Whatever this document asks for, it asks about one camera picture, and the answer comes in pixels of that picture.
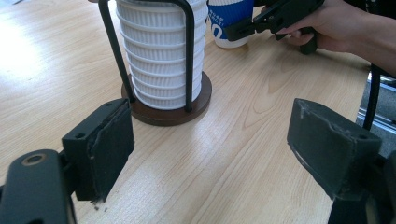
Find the wooden table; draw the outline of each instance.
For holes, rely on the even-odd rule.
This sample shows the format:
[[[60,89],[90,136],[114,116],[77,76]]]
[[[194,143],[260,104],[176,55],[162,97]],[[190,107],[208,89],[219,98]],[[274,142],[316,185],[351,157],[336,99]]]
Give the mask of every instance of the wooden table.
[[[66,133],[120,98],[121,79],[96,4],[22,2],[0,9],[0,30],[4,184],[20,155],[61,151]],[[175,127],[133,119],[134,153],[105,203],[75,200],[79,223],[327,222],[331,200],[286,141],[292,102],[355,120],[368,63],[322,50],[304,56],[268,32],[220,49],[208,33],[204,70],[213,85],[206,112]]]

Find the brown wooden base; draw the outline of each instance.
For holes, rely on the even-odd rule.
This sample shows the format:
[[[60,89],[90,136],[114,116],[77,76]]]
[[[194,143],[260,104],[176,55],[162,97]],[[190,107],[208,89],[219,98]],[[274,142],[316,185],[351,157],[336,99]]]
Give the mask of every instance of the brown wooden base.
[[[128,98],[124,85],[121,88],[122,97]],[[159,110],[144,105],[137,99],[134,94],[135,102],[131,103],[132,116],[136,119],[145,122],[147,124],[155,126],[175,126],[178,124],[186,123],[192,119],[195,119],[201,115],[210,102],[212,95],[212,83],[205,72],[202,72],[202,88],[198,97],[192,102],[192,111],[186,112],[184,107],[175,110]]]

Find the black metal stand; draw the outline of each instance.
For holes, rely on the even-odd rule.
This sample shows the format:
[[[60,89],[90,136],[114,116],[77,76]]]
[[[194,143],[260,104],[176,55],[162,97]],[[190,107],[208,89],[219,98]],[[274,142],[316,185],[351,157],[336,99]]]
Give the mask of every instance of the black metal stand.
[[[159,0],[145,0],[149,2],[159,2]],[[120,75],[122,78],[122,96],[127,96],[130,99],[132,106],[132,115],[149,124],[158,126],[173,126],[184,122],[188,122],[196,117],[198,117],[202,112],[205,111],[209,105],[210,96],[212,92],[212,84],[210,79],[205,73],[203,73],[202,90],[200,95],[195,101],[204,101],[202,104],[198,104],[200,108],[192,108],[192,71],[193,71],[193,53],[194,53],[194,14],[190,4],[186,0],[165,0],[161,2],[173,3],[179,6],[186,15],[186,105],[184,107],[184,112],[180,109],[177,110],[158,110],[152,109],[148,106],[139,103],[139,100],[134,97],[133,85],[128,77],[125,64],[122,59],[122,54],[120,52],[120,46],[117,40],[116,32],[111,20],[110,12],[108,9],[108,0],[99,0],[99,10],[102,15],[102,20],[106,27],[106,32],[108,39],[113,49],[114,56],[117,61],[117,66],[120,70]]]

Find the table surface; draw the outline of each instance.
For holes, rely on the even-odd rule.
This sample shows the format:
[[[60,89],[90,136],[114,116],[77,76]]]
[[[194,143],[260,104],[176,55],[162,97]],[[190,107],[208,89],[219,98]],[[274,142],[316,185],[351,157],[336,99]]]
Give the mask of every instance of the table surface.
[[[21,2],[0,8],[0,30],[4,184],[20,155],[61,151],[65,134],[121,98],[121,79],[96,4]],[[238,49],[218,48],[207,33],[206,112],[175,127],[133,118],[134,153],[105,203],[73,196],[78,222],[326,223],[332,201],[286,141],[292,102],[316,101],[355,120],[368,65],[323,50],[304,56],[269,32]]]

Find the wood grain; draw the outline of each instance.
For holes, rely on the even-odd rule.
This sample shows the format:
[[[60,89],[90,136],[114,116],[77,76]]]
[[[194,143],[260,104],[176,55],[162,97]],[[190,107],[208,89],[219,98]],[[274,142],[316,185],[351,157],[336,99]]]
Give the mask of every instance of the wood grain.
[[[22,2],[0,9],[0,29],[4,184],[20,155],[61,151],[66,133],[120,98],[121,79],[96,4]],[[134,153],[105,203],[75,200],[78,222],[327,223],[332,202],[287,145],[292,102],[316,101],[354,120],[368,63],[323,50],[304,56],[284,42],[264,32],[221,49],[208,26],[208,109],[176,127],[133,119]]]

